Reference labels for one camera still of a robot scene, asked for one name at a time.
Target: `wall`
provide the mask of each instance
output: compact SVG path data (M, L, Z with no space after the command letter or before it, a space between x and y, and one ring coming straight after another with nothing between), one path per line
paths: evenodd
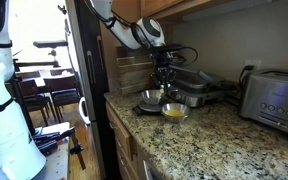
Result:
M227 80L238 80L245 60L288 70L288 0L182 23L173 33L174 42L199 52L195 69Z
M114 0L112 9L129 22L136 22L140 19L140 2L138 0ZM109 88L110 91L117 91L120 84L117 71L116 47L121 45L102 23L101 33Z

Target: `granite countertop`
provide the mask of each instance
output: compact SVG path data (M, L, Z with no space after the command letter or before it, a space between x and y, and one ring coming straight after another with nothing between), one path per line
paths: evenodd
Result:
M139 93L105 98L165 179L288 179L288 135L241 119L232 105L193 108L172 124L137 116Z

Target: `toaster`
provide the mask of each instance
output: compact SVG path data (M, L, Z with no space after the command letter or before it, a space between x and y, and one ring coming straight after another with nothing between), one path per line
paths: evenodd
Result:
M288 71L262 70L245 75L239 115L288 133Z

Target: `bowl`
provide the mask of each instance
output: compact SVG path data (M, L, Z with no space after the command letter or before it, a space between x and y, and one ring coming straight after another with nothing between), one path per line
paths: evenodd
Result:
M159 89L146 90L141 93L141 97L146 104L155 105L160 103L163 93Z
M178 124L188 117L190 111L191 109L184 104L168 103L164 104L161 113L168 121Z

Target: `upper cabinet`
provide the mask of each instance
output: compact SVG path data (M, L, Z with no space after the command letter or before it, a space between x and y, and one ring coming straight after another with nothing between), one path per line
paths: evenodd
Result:
M150 16L184 0L141 0L141 15Z
M141 15L160 22L182 22L182 17L236 0L140 0Z

